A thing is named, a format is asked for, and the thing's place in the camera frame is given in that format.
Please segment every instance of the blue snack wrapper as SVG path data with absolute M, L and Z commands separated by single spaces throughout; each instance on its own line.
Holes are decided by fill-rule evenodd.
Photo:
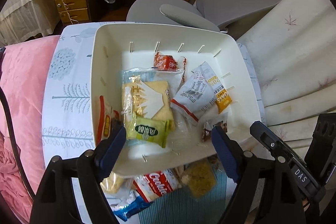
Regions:
M 127 221 L 131 216 L 140 213 L 150 205 L 151 203 L 145 202 L 138 192 L 133 190 L 127 200 L 121 201 L 116 206 L 111 207 L 111 209 L 115 216 Z

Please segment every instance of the green snack package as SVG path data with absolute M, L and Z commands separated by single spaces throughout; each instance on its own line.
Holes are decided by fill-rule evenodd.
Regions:
M 145 140 L 166 147 L 169 120 L 155 121 L 137 116 L 133 112 L 132 120 L 126 131 L 127 139 Z

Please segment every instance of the wooden floor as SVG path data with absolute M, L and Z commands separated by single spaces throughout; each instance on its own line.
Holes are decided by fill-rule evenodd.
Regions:
M 108 11 L 99 21 L 126 21 L 129 6 L 123 6 L 118 10 Z

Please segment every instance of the teal striped mat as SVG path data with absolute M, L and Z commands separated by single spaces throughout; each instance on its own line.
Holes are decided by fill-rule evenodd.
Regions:
M 139 213 L 141 224 L 216 224 L 224 212 L 226 174 L 216 171 L 217 185 L 196 201 L 184 189 L 156 199 Z

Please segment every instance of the white plastic bin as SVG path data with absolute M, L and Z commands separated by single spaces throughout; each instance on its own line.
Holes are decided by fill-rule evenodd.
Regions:
M 260 120 L 257 100 L 245 62 L 236 41 L 227 34 L 174 25 L 128 23 L 108 24 L 95 35 L 91 70 L 92 122 L 97 132 L 100 103 L 103 95 L 117 111 L 121 111 L 120 71 L 153 66 L 155 49 L 178 59 L 187 58 L 186 79 L 191 70 L 207 61 L 228 89 L 233 102 L 228 111 L 228 134 L 243 142 L 250 138 L 249 128 Z M 154 143 L 125 146 L 113 171 L 124 177 L 173 168 L 216 153 L 212 143 L 199 143 L 203 123 L 218 113 L 216 105 L 194 129 L 191 148 L 174 153 Z

